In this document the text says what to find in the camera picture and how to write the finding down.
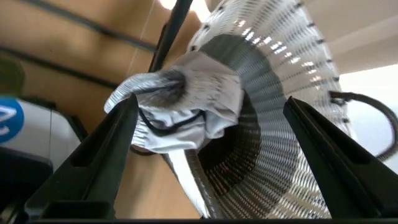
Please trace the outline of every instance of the blue logo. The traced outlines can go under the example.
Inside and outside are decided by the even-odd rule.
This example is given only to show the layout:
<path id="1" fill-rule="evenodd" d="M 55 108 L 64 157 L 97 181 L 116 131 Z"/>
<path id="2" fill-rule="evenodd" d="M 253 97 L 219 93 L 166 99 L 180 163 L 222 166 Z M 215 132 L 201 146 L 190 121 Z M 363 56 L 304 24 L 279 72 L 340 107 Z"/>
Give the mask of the blue logo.
<path id="1" fill-rule="evenodd" d="M 0 143 L 15 137 L 24 125 L 24 112 L 14 98 L 0 97 Z"/>

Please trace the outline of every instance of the garment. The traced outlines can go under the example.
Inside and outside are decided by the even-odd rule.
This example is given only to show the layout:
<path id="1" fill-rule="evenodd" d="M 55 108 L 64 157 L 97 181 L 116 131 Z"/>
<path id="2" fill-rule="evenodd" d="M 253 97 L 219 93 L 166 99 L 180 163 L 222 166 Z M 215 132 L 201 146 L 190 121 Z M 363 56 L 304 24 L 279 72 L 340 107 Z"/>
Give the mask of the garment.
<path id="1" fill-rule="evenodd" d="M 225 128 L 238 123 L 243 99 L 237 74 L 201 52 L 182 56 L 168 70 L 124 80 L 106 101 L 105 112 L 131 93 L 142 111 L 132 144 L 156 153 L 200 149 L 209 139 L 222 137 Z M 167 134 L 148 125 L 167 129 L 189 119 Z"/>

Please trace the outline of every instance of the clothing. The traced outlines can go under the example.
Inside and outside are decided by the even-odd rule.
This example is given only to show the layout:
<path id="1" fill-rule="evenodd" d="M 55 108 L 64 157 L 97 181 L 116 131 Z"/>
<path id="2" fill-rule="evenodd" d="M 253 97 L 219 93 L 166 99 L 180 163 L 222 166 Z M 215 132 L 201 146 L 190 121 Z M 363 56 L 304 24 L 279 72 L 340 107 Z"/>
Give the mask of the clothing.
<path id="1" fill-rule="evenodd" d="M 105 112 L 131 93 L 142 111 L 132 144 L 156 153 L 200 149 L 222 137 L 225 128 L 238 123 L 243 99 L 235 72 L 201 52 L 182 56 L 171 69 L 124 80 L 106 101 Z M 156 131 L 186 120 L 165 134 Z"/>

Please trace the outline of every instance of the brown floor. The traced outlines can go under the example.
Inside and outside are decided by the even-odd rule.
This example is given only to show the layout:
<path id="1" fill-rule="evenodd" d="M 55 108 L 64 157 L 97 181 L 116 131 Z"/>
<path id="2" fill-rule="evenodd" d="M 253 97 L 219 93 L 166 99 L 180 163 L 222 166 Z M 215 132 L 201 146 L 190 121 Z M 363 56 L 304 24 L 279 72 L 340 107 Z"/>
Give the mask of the brown floor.
<path id="1" fill-rule="evenodd" d="M 158 0 L 47 1 L 154 45 L 170 15 Z M 185 52 L 199 26 L 190 12 L 166 63 Z M 15 0 L 0 1 L 0 44 L 115 83 L 146 72 L 152 58 L 150 52 Z M 111 89 L 29 62 L 22 66 L 25 95 L 56 102 L 60 110 L 78 115 L 89 132 L 104 118 Z M 160 156 L 129 156 L 115 209 L 118 218 L 199 217 Z"/>

